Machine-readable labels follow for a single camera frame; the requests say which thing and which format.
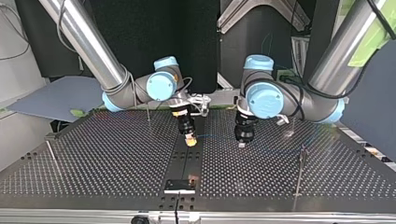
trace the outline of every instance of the perforated metal table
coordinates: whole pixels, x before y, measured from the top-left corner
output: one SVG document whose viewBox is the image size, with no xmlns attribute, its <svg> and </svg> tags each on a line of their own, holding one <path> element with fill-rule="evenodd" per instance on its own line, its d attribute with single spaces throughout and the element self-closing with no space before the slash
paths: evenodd
<svg viewBox="0 0 396 224">
<path fill-rule="evenodd" d="M 255 141 L 239 148 L 234 113 L 211 110 L 197 118 L 199 142 L 188 148 L 169 111 L 151 112 L 150 121 L 143 111 L 95 112 L 50 142 L 57 160 L 42 145 L 0 173 L 0 221 L 10 212 L 53 209 L 396 220 L 396 174 L 338 129 L 261 120 Z M 308 157 L 296 196 L 302 144 L 309 144 Z M 164 194 L 168 179 L 194 180 L 195 194 Z"/>
</svg>

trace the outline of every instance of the green sticker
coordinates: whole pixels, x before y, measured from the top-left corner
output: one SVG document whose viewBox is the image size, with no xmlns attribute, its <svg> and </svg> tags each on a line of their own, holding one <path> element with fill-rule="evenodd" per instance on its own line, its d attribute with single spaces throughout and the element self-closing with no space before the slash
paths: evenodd
<svg viewBox="0 0 396 224">
<path fill-rule="evenodd" d="M 396 28 L 396 1 L 387 1 L 381 9 L 382 14 L 387 19 L 393 30 Z M 363 67 L 375 53 L 381 49 L 388 41 L 390 36 L 378 19 L 375 19 L 370 26 L 358 49 L 350 60 L 348 66 Z"/>
<path fill-rule="evenodd" d="M 83 118 L 87 116 L 87 114 L 83 110 L 79 110 L 79 109 L 71 109 L 70 113 L 72 113 L 72 115 L 76 118 Z"/>
</svg>

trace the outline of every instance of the blue joint cap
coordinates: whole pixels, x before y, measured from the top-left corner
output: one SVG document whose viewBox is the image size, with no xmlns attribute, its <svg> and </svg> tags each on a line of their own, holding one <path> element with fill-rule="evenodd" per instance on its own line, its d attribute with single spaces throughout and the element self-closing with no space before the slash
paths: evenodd
<svg viewBox="0 0 396 224">
<path fill-rule="evenodd" d="M 105 103 L 105 107 L 111 112 L 119 112 L 121 110 L 124 110 L 124 109 L 121 109 L 121 108 L 117 107 L 116 105 L 114 105 L 110 101 L 110 99 L 108 99 L 108 96 L 105 92 L 102 93 L 102 100 Z"/>
<path fill-rule="evenodd" d="M 177 90 L 175 77 L 168 72 L 156 72 L 149 77 L 147 91 L 155 101 L 169 100 Z"/>
<path fill-rule="evenodd" d="M 343 117 L 343 112 L 345 108 L 346 108 L 346 103 L 344 99 L 338 99 L 337 107 L 332 112 L 332 114 L 326 119 L 319 121 L 318 123 L 331 124 L 337 122 L 338 120 L 340 120 L 341 117 Z"/>
<path fill-rule="evenodd" d="M 154 68 L 155 71 L 157 71 L 160 68 L 166 67 L 166 66 L 172 66 L 172 65 L 176 65 L 178 66 L 177 60 L 174 56 L 169 56 L 166 58 L 162 58 L 159 59 L 157 61 L 154 62 Z"/>
<path fill-rule="evenodd" d="M 250 111 L 259 119 L 270 119 L 283 109 L 283 93 L 271 83 L 260 82 L 247 90 Z"/>
<path fill-rule="evenodd" d="M 264 55 L 250 55 L 245 61 L 244 69 L 272 71 L 274 70 L 274 61 Z"/>
</svg>

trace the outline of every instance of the white wall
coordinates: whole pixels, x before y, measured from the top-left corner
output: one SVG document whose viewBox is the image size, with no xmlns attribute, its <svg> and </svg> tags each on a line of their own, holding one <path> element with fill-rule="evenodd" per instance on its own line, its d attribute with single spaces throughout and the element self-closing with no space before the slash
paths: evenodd
<svg viewBox="0 0 396 224">
<path fill-rule="evenodd" d="M 0 0 L 15 8 L 13 0 Z M 20 29 L 12 13 L 5 11 Z M 26 43 L 7 24 L 0 12 L 0 59 L 23 52 Z M 0 109 L 46 85 L 29 49 L 23 56 L 0 61 Z M 0 112 L 0 171 L 26 152 L 38 147 L 50 132 L 50 120 L 13 112 Z"/>
</svg>

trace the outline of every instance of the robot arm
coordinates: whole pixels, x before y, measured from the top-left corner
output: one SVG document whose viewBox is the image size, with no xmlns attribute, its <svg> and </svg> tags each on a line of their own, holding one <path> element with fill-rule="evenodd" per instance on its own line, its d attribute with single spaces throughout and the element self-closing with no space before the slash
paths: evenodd
<svg viewBox="0 0 396 224">
<path fill-rule="evenodd" d="M 155 73 L 133 80 L 79 0 L 40 0 L 40 3 L 62 27 L 64 35 L 102 85 L 102 98 L 110 111 L 117 112 L 150 101 L 167 101 L 178 118 L 179 131 L 186 135 L 188 145 L 196 144 L 191 103 L 184 92 L 183 78 L 175 57 L 156 61 Z"/>
<path fill-rule="evenodd" d="M 375 1 L 378 8 L 385 2 Z M 313 91 L 274 81 L 271 58 L 264 55 L 247 57 L 235 119 L 236 140 L 242 146 L 251 142 L 257 120 L 279 114 L 318 123 L 338 121 L 345 109 L 341 94 L 361 73 L 361 67 L 350 66 L 349 62 L 375 18 L 366 1 L 355 2 L 309 80 L 308 87 Z"/>
</svg>

